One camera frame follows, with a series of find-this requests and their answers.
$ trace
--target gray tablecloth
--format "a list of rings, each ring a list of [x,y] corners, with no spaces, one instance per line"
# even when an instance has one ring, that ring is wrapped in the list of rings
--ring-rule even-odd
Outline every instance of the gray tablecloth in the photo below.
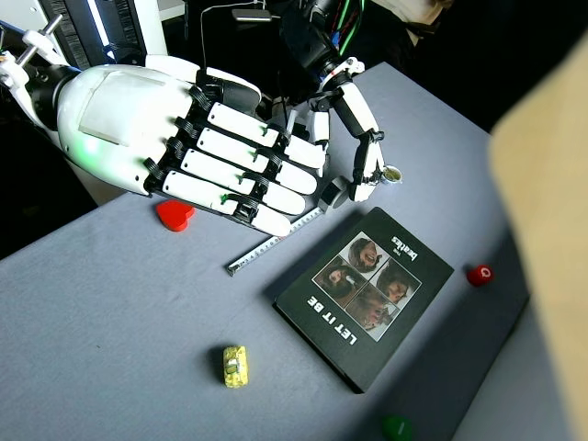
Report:
[[[0,439],[381,439],[391,413],[416,440],[450,439],[527,298],[488,136],[388,65],[356,82],[404,183],[315,220],[234,278],[224,265],[262,233],[203,211],[172,233],[160,199],[134,195],[0,262]],[[357,142],[336,117],[332,133],[331,174],[350,176]],[[272,302],[374,206],[456,272],[355,395]],[[462,267],[478,263],[497,278],[474,289]],[[221,350],[235,344],[251,383],[228,390]]]

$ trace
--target book cover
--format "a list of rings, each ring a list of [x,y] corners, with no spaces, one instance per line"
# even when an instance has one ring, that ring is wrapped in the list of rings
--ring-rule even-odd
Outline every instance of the book cover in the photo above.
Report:
[[[375,208],[275,306],[354,391],[365,392],[452,273]]]

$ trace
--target robotic arm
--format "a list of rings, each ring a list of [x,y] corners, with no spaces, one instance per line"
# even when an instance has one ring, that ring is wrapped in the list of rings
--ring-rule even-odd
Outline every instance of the robotic arm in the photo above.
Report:
[[[59,19],[29,31],[18,60],[4,53],[1,82],[74,164],[109,184],[287,235],[285,214],[301,214],[301,194],[317,187],[300,166],[322,169],[331,107],[360,139],[351,198],[367,198],[378,183],[381,132],[350,79],[360,63],[345,61],[324,76],[308,103],[313,130],[304,141],[254,118],[260,91],[222,71],[148,55],[145,68],[106,65],[80,73],[56,59],[47,38]],[[35,52],[50,66],[31,78],[26,67]]]

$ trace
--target ruler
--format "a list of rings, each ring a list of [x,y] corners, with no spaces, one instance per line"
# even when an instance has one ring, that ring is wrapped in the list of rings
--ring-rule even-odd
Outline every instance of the ruler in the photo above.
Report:
[[[254,262],[257,258],[259,258],[262,255],[264,255],[265,253],[267,253],[269,250],[271,250],[277,244],[279,244],[283,240],[287,239],[294,232],[298,231],[304,225],[314,221],[316,218],[320,217],[322,214],[324,214],[324,210],[319,207],[309,211],[304,216],[298,218],[294,223],[292,223],[292,227],[290,228],[290,233],[288,236],[281,236],[281,237],[280,236],[272,236],[272,237],[270,237],[265,242],[256,246],[249,253],[244,254],[243,256],[241,256],[237,260],[235,260],[232,264],[226,266],[225,269],[227,270],[227,272],[229,273],[229,275],[231,277],[234,276],[237,271],[245,268],[246,266],[248,266],[249,264]]]

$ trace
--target small cup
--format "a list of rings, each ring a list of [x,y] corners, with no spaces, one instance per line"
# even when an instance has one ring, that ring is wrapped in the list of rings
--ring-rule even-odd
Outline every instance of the small cup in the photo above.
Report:
[[[401,184],[402,172],[392,165],[384,165],[384,171],[379,180],[387,186],[390,184]]]

